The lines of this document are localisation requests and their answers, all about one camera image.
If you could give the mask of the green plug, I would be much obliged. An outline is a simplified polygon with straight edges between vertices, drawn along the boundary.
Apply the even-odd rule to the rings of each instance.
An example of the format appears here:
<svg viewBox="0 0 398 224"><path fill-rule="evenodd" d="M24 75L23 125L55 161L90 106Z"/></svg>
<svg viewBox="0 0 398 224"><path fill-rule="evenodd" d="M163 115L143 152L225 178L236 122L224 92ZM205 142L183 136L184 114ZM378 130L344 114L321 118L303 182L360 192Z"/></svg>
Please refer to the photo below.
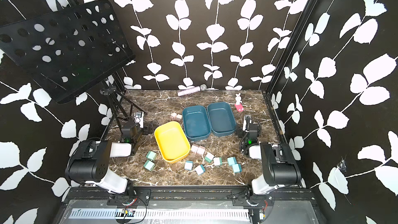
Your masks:
<svg viewBox="0 0 398 224"><path fill-rule="evenodd" d="M155 163L154 163L153 161L151 161L151 160L147 160L147 161L144 163L144 168L145 168L146 170L148 170L148 171L152 171L154 167L155 167Z"/></svg>
<svg viewBox="0 0 398 224"><path fill-rule="evenodd" d="M202 164L200 164L199 166L197 166L194 170L196 171L196 173L197 173L198 175L202 175L202 174L205 173L205 168L204 168L204 166L203 166Z"/></svg>
<svg viewBox="0 0 398 224"><path fill-rule="evenodd" d="M221 166L222 165L222 158L221 157L214 157L213 158L214 166Z"/></svg>
<svg viewBox="0 0 398 224"><path fill-rule="evenodd" d="M211 162L213 161L214 157L215 157L215 156L214 156L212 153L207 152L206 156L204 157L204 160L205 160L207 163L211 163Z"/></svg>
<svg viewBox="0 0 398 224"><path fill-rule="evenodd" d="M187 161L185 162L185 164L184 164L184 169L187 170L187 171L192 171L192 169L193 169L193 162L187 160Z"/></svg>
<svg viewBox="0 0 398 224"><path fill-rule="evenodd" d="M234 173L234 174L236 174L236 173L241 173L241 172L242 172L241 165L238 164L238 163L233 164L233 165L232 165L232 170L233 170L233 173Z"/></svg>
<svg viewBox="0 0 398 224"><path fill-rule="evenodd" d="M150 160L150 161L154 161L154 160L156 159L156 157L157 157L157 154L156 154L156 152L154 152L154 151L149 151L149 152L146 154L146 158L147 158L148 160Z"/></svg>
<svg viewBox="0 0 398 224"><path fill-rule="evenodd" d="M233 166L233 165L237 164L237 160L235 157L228 157L227 163L229 166Z"/></svg>

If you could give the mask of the yellow storage tray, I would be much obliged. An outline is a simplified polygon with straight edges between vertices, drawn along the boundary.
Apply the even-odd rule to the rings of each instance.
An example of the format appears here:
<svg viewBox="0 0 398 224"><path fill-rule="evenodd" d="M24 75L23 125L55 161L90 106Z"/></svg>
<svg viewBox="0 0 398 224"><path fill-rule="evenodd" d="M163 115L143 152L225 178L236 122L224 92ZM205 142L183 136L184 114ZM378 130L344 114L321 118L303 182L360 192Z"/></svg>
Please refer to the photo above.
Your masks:
<svg viewBox="0 0 398 224"><path fill-rule="evenodd" d="M162 158L170 164L188 156L191 146L179 122L170 121L154 131Z"/></svg>

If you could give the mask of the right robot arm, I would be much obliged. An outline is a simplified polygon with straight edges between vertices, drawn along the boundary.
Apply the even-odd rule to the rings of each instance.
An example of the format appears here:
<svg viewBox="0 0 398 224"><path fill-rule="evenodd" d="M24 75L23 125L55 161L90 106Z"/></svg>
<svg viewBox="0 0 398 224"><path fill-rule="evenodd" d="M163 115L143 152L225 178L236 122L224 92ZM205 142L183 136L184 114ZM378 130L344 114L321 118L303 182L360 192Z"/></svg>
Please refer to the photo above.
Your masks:
<svg viewBox="0 0 398 224"><path fill-rule="evenodd" d="M253 179L251 188L255 195L266 195L282 187L298 186L301 172L287 144L271 144L258 140L262 127L246 116L243 127L236 133L241 138L239 149L249 158L261 160L262 175Z"/></svg>

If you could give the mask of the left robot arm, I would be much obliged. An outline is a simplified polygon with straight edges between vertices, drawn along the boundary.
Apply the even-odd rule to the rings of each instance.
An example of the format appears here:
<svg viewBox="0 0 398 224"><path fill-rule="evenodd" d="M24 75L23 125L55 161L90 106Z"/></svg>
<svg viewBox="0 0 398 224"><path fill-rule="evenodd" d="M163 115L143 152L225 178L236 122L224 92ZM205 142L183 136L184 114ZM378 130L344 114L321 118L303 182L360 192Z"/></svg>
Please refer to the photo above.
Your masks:
<svg viewBox="0 0 398 224"><path fill-rule="evenodd" d="M70 157L65 177L79 184L94 184L111 194L135 196L131 182L109 168L111 158L135 155L138 143L144 134L143 125L132 117L121 127L122 141L85 140Z"/></svg>

